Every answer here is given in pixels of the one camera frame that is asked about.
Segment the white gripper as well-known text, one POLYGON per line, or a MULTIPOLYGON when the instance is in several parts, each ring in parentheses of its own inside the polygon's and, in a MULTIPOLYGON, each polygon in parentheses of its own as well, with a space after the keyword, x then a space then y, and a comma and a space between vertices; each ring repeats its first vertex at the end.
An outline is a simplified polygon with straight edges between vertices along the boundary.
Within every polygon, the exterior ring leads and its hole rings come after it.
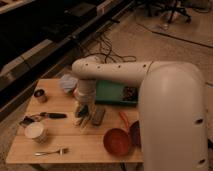
POLYGON ((87 105, 90 111, 95 110, 96 81, 79 79, 76 99, 81 105, 87 105))

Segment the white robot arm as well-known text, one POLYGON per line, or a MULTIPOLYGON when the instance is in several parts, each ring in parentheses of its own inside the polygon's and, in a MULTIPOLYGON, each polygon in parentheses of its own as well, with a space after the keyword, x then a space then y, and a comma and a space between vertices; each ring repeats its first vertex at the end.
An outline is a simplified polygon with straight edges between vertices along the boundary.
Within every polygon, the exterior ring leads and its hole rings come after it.
POLYGON ((102 63, 95 56, 72 64, 77 99, 88 102, 94 82, 137 87, 144 171, 209 171, 205 79, 181 61, 102 63))

